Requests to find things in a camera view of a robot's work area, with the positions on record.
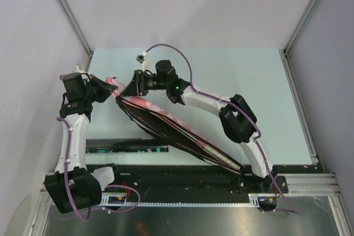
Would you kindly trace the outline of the black shuttlecock tube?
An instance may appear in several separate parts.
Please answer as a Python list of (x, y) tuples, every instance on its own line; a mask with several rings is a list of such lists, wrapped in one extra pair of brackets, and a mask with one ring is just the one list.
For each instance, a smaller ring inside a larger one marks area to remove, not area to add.
[(168, 152), (169, 145), (154, 138), (86, 140), (87, 154)]

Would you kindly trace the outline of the pink racket bag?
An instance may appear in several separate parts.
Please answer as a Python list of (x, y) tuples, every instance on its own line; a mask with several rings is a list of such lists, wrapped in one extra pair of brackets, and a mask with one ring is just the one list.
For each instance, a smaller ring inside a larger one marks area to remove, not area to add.
[[(120, 96), (121, 92), (125, 89), (125, 85), (113, 77), (106, 78), (106, 82), (118, 87), (112, 93), (112, 96), (116, 100), (119, 108), (130, 118), (131, 121), (135, 122), (137, 126), (152, 137), (157, 138), (183, 152), (186, 152), (201, 161), (220, 166), (232, 173), (241, 174), (244, 172), (244, 165), (227, 155), (224, 151), (211, 143), (202, 134), (188, 124), (184, 123), (182, 120), (142, 97)], [(229, 159), (232, 159), (234, 162), (238, 163), (242, 168), (242, 172), (238, 173), (223, 166), (221, 162), (218, 162), (208, 153), (203, 151), (202, 145), (205, 144), (213, 147), (217, 151), (220, 151), (223, 155), (226, 155)]]

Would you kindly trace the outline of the pink badminton racket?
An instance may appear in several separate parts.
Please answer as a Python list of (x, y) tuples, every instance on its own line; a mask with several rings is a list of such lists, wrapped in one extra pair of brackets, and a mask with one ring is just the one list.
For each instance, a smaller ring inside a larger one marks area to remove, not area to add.
[(229, 159), (226, 155), (223, 155), (220, 151), (217, 151), (213, 147), (205, 144), (202, 145), (203, 151), (208, 153), (210, 156), (212, 156), (214, 159), (216, 159), (218, 162), (221, 162), (223, 166), (232, 169), (235, 172), (241, 173), (242, 168), (241, 166), (234, 162), (232, 159)]

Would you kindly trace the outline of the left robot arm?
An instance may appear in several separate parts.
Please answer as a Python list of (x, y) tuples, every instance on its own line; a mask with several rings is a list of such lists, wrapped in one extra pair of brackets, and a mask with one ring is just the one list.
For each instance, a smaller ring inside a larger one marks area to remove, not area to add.
[(89, 172), (86, 165), (86, 139), (94, 103), (103, 103), (117, 86), (88, 74), (81, 67), (61, 75), (65, 92), (57, 120), (63, 126), (63, 139), (54, 173), (45, 177), (44, 186), (62, 214), (90, 209), (102, 200), (107, 188), (121, 188), (122, 178), (112, 166)]

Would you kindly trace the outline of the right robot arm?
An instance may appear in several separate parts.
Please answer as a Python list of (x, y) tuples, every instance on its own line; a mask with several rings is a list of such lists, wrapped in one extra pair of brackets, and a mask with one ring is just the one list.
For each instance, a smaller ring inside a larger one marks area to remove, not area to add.
[(169, 60), (158, 61), (153, 74), (147, 70), (135, 70), (121, 96), (142, 97), (149, 91), (157, 90), (165, 91), (174, 104), (196, 107), (219, 117), (226, 136), (241, 146), (250, 162), (252, 173), (256, 176), (256, 188), (269, 192), (275, 186), (276, 174), (260, 143), (262, 133), (257, 126), (257, 118), (242, 96), (236, 94), (226, 99), (202, 92), (192, 81), (179, 77)]

